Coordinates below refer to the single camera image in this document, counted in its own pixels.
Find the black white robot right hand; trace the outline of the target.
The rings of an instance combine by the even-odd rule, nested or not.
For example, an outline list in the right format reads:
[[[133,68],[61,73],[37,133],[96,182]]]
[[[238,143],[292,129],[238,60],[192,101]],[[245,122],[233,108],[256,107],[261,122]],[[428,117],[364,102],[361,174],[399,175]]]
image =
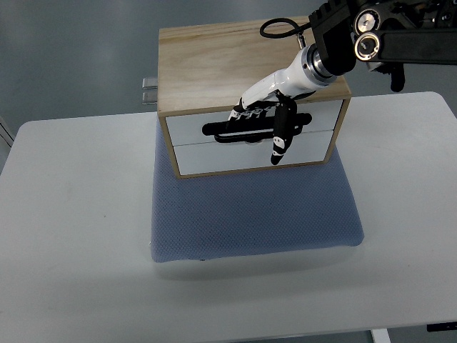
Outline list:
[[[335,80],[336,76],[323,66],[316,45],[305,46],[290,66],[266,76],[242,94],[226,126],[230,127],[235,121],[261,117],[274,108],[271,163],[277,165],[293,141],[296,101],[326,88]]]

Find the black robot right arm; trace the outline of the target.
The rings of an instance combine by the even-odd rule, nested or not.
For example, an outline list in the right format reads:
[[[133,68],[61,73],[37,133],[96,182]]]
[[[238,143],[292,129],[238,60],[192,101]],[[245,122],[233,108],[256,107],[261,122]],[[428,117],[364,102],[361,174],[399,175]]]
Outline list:
[[[455,1],[327,1],[299,25],[292,19],[265,22],[260,34],[282,39],[311,29],[315,48],[308,67],[319,76],[341,76],[357,61],[391,76],[391,90],[405,83],[404,64],[456,64]]]

